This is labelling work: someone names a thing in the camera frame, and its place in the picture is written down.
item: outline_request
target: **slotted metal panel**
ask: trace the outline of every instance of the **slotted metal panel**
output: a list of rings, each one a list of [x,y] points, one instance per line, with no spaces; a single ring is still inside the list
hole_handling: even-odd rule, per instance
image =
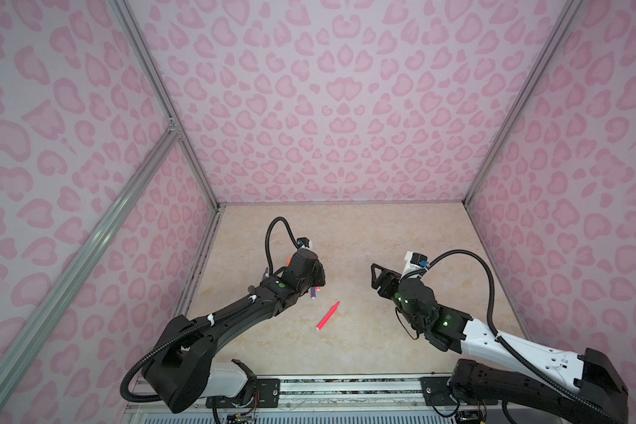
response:
[[[149,414],[144,424],[214,424],[212,414]],[[260,412],[256,424],[456,424],[428,411]]]

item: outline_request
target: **red marker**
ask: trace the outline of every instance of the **red marker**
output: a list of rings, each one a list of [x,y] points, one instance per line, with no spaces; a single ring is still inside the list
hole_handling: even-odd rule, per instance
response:
[[[328,320],[330,319],[332,314],[337,310],[338,306],[339,306],[339,302],[335,303],[334,306],[332,308],[330,308],[330,312],[328,312],[328,314],[323,318],[323,320],[320,321],[320,324],[318,324],[318,327],[316,327],[316,330],[322,330],[323,329],[323,327],[328,322]]]

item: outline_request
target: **black mounting plate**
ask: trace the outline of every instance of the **black mounting plate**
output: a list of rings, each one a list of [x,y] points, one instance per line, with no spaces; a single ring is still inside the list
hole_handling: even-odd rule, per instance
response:
[[[456,406],[457,402],[449,396],[448,390],[449,377],[421,377],[419,379],[422,385],[422,394],[424,395],[424,403],[426,406]],[[485,399],[487,405],[497,405],[496,400]]]
[[[280,393],[280,380],[278,378],[257,378],[257,391],[259,391],[260,398],[257,408],[277,408],[278,397]],[[205,406],[212,409],[212,398],[208,397],[205,401]],[[229,408],[245,408],[250,409],[252,405],[245,405],[244,407],[236,406],[231,402],[228,397],[219,397],[217,399],[217,408],[229,409]]]

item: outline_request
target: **pink wallpaper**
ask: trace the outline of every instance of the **pink wallpaper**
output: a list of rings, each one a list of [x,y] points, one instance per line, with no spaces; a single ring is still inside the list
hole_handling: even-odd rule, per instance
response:
[[[220,201],[462,199],[563,0],[131,0]]]
[[[470,213],[535,341],[607,353],[636,423],[636,1],[592,1]]]
[[[165,129],[103,0],[0,0],[0,355]]]
[[[0,424],[116,421],[126,405],[120,379],[172,318],[209,216],[175,146],[5,405]]]

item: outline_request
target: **diagonal metal bar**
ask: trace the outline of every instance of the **diagonal metal bar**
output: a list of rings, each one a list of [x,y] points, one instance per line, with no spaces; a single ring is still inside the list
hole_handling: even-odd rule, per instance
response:
[[[134,54],[137,56],[139,64],[148,78],[148,83],[151,85],[153,92],[156,94],[156,98],[161,105],[165,117],[170,121],[170,124],[174,125],[176,131],[183,132],[184,126],[182,125],[176,108],[174,107],[170,95],[167,92],[167,88],[160,76],[160,72],[158,72],[158,66],[156,66],[153,56],[148,50],[148,45],[144,41],[142,31],[139,28],[139,24],[137,23],[134,13],[132,12],[132,8],[129,4],[127,4],[126,0],[108,0],[108,3],[110,4],[120,27],[123,29],[123,32],[127,37],[129,45],[132,47],[132,50],[134,50]],[[179,143],[186,152],[188,165],[191,167],[191,170],[193,170],[198,184],[205,193],[205,197],[207,198],[207,202],[210,204],[210,208],[212,210],[217,210],[217,208],[219,208],[219,203],[212,191],[210,183],[207,181],[205,170],[198,160],[193,148],[193,143],[189,140],[188,135],[185,132],[183,133],[182,140],[180,140]]]
[[[488,172],[497,160],[497,155],[507,144],[507,140],[509,140],[509,135],[511,135],[514,124],[517,122],[521,114],[523,114],[526,106],[528,106],[528,101],[532,97],[535,88],[537,88],[539,81],[542,80],[544,73],[549,68],[549,64],[552,59],[554,59],[559,48],[568,37],[572,24],[574,23],[575,18],[580,14],[579,12],[583,9],[582,6],[585,5],[585,3],[585,0],[568,0],[563,6],[563,11],[558,16],[556,23],[553,25],[551,34],[549,34],[549,38],[547,38],[547,41],[544,43],[544,47],[542,48],[539,56],[537,56],[532,67],[532,71],[528,75],[520,93],[518,93],[518,97],[507,114],[504,123],[497,132],[488,154],[485,155],[485,159],[483,159],[483,162],[478,167],[478,172],[476,172],[476,177],[471,183],[469,190],[466,191],[464,204],[467,208],[475,199],[476,194],[483,185],[484,180],[487,178]]]
[[[179,137],[181,134],[175,130],[163,134],[8,351],[0,357],[0,411]]]

